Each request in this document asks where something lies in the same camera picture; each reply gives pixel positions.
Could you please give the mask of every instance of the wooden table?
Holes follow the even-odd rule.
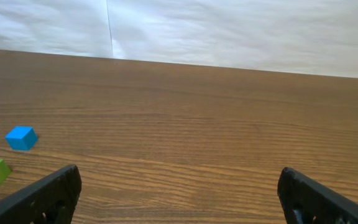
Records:
[[[285,223],[285,166],[358,203],[358,79],[0,50],[0,158],[0,199],[76,164],[73,223]]]

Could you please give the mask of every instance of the wood grain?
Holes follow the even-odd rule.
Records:
[[[76,164],[73,223],[285,223],[285,166],[358,203],[358,79],[0,50],[0,158],[0,199]]]

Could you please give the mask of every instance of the white backdrop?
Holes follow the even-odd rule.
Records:
[[[106,0],[0,0],[0,49],[111,57]]]
[[[0,49],[358,77],[358,0],[0,0]]]

